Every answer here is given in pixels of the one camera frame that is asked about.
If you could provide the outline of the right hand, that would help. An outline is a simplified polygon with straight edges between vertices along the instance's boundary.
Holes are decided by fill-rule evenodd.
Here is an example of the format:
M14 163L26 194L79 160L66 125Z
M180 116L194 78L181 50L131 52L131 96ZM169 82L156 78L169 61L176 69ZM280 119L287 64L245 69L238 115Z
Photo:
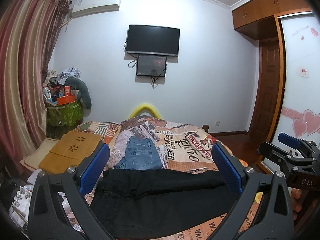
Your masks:
M297 219L298 213L302 209L302 204L299 202L301 196L302 196L302 191L300 189L292 188L290 199L291 199L291 205L293 209L293 220Z

